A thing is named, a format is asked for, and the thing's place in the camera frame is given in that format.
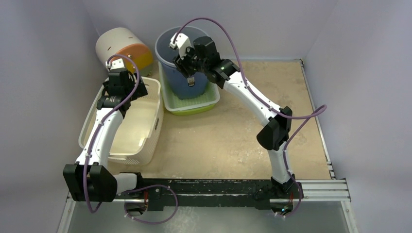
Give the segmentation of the grey plastic bucket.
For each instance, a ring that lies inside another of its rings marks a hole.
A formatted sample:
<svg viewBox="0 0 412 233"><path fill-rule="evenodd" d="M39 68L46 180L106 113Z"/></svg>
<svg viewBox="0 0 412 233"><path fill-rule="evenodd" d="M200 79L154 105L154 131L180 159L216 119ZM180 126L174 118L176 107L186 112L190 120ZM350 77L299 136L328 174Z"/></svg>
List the grey plastic bucket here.
<svg viewBox="0 0 412 233"><path fill-rule="evenodd" d="M170 48L169 44L172 39L172 37L175 35L175 33L180 29L180 27L174 27L166 30L163 32L158 39L156 40L155 43L155 54L158 58L158 60L169 67L176 68L174 65L173 61L174 58L178 55L178 51L173 50ZM201 36L208 36L208 34L193 26L186 26L181 33L185 34L186 36L189 37L190 42L193 44L193 41Z"/></svg>

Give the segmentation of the green plastic tray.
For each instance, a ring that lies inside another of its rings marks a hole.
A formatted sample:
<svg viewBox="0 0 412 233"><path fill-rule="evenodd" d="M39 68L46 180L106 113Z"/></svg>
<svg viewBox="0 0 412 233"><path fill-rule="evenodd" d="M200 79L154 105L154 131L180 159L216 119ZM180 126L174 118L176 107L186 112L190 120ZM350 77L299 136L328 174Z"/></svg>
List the green plastic tray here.
<svg viewBox="0 0 412 233"><path fill-rule="evenodd" d="M165 108L173 115L188 116L211 110L220 100L220 97L199 96L192 99L163 98Z"/></svg>

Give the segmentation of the white perforated basket tray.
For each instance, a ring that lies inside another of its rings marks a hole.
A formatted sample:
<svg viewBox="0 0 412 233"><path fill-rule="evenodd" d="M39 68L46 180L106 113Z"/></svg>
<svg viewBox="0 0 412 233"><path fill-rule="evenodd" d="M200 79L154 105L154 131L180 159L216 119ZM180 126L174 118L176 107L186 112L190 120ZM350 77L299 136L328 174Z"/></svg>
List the white perforated basket tray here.
<svg viewBox="0 0 412 233"><path fill-rule="evenodd" d="M165 108L174 115L186 116L202 113L212 109L220 100L220 93L215 84L209 83L205 92L195 98L181 100L173 92L166 82L166 73L159 64L159 82L161 83L161 96Z"/></svg>

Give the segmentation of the blue plastic bucket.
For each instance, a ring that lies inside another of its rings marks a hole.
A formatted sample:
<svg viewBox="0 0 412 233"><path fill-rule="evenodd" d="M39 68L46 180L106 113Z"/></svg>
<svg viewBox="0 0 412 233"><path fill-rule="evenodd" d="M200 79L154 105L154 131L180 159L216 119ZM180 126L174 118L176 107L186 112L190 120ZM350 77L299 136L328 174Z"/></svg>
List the blue plastic bucket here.
<svg viewBox="0 0 412 233"><path fill-rule="evenodd" d="M195 73L192 79L194 85L190 86L188 80L177 71L176 67L168 66L161 61L159 65L163 69L166 83L179 99L196 98L205 92L208 80L204 74Z"/></svg>

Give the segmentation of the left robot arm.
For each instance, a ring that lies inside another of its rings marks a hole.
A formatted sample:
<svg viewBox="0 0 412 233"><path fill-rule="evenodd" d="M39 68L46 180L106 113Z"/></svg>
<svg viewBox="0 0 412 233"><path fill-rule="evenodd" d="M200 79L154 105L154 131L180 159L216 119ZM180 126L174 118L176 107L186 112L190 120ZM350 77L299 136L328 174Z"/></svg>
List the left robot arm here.
<svg viewBox="0 0 412 233"><path fill-rule="evenodd" d="M125 68L109 71L96 97L96 119L84 150L74 164L65 165L63 176L75 201L112 202L126 192L134 199L143 196L145 185L140 173L112 175L108 157L116 132L131 102L148 94L138 73Z"/></svg>

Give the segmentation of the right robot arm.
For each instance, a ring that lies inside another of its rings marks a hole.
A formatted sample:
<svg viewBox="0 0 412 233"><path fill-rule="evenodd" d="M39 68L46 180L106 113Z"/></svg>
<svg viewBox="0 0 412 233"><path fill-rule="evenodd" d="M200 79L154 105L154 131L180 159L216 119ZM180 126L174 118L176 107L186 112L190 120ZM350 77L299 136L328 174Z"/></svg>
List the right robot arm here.
<svg viewBox="0 0 412 233"><path fill-rule="evenodd" d="M274 104L242 76L236 64L222 59L210 37L202 36L191 42L180 33L170 39L169 46L178 51L173 62L185 78L191 78L196 72L203 73L211 83L239 98L255 114L263 126L257 141L269 154L273 192L280 198L291 193L293 172L286 167L288 157L284 147L291 130L292 110Z"/></svg>

